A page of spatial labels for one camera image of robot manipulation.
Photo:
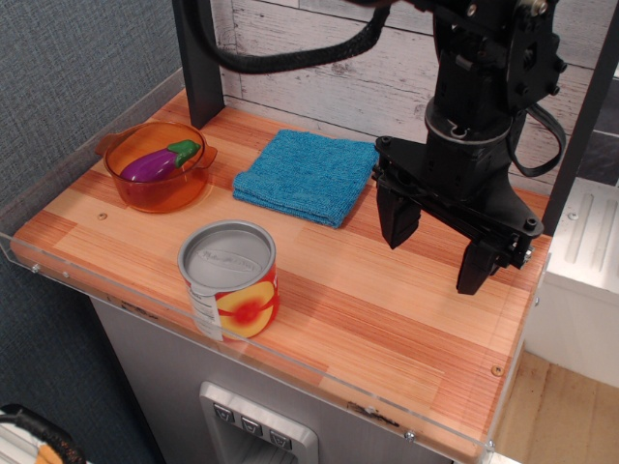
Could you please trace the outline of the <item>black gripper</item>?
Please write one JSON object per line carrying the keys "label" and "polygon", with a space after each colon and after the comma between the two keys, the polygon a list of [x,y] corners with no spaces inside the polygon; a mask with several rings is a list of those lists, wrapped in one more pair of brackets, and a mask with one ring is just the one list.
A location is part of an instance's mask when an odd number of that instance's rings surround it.
{"label": "black gripper", "polygon": [[381,136],[373,169],[383,239],[406,242],[428,213],[467,237],[457,291],[475,295],[499,268],[521,268],[541,220],[517,196],[509,169],[526,119],[524,112],[491,117],[484,128],[459,124],[430,103],[424,143]]}

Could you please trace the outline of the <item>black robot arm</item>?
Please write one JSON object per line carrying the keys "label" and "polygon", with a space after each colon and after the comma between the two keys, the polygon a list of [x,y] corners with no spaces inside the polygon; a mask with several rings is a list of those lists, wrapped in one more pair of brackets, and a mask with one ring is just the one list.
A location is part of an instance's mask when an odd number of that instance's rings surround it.
{"label": "black robot arm", "polygon": [[404,243],[428,213],[465,236],[457,291],[476,293],[499,269],[523,266],[542,221],[515,193],[509,170],[524,123],[566,144],[541,105],[566,69],[552,1],[420,1],[433,17],[439,69],[425,113],[427,140],[382,136],[373,170],[382,235]]}

